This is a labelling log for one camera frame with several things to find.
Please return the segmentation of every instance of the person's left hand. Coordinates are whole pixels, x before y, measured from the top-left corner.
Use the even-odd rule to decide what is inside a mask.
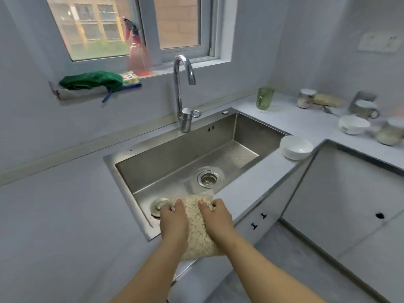
[[[162,241],[176,246],[183,255],[188,246],[188,219],[181,199],[175,202],[175,211],[168,204],[160,209],[160,229]]]

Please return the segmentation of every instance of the window pane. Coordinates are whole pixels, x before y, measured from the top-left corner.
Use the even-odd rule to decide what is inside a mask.
[[[161,49],[199,45],[199,0],[154,0]]]
[[[47,0],[72,60],[128,55],[128,0]]]

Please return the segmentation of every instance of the cabinet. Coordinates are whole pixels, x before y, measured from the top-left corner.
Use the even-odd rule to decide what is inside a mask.
[[[337,259],[404,209],[403,196],[403,177],[328,143],[283,218]]]
[[[308,164],[309,160],[236,225],[251,244],[255,245],[278,220]],[[226,256],[201,259],[171,287],[168,301],[202,303],[232,270]]]
[[[404,213],[338,261],[392,303],[404,297]]]

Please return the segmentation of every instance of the pink spray bottle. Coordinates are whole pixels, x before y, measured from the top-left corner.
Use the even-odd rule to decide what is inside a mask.
[[[139,29],[132,21],[123,17],[126,26],[126,40],[129,39],[132,31],[132,45],[129,49],[129,70],[137,76],[149,76],[153,73],[153,61],[149,51],[142,42]]]

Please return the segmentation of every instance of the hand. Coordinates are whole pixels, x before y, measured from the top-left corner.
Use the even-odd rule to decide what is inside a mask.
[[[162,241],[179,249],[182,256],[188,246],[188,219],[181,199],[175,202],[175,211],[168,204],[160,209],[160,229]]]
[[[199,201],[198,206],[205,221],[206,231],[215,243],[221,246],[229,235],[236,232],[233,227],[233,218],[223,200],[213,200],[215,207],[213,210],[210,210],[209,206],[202,201]]]

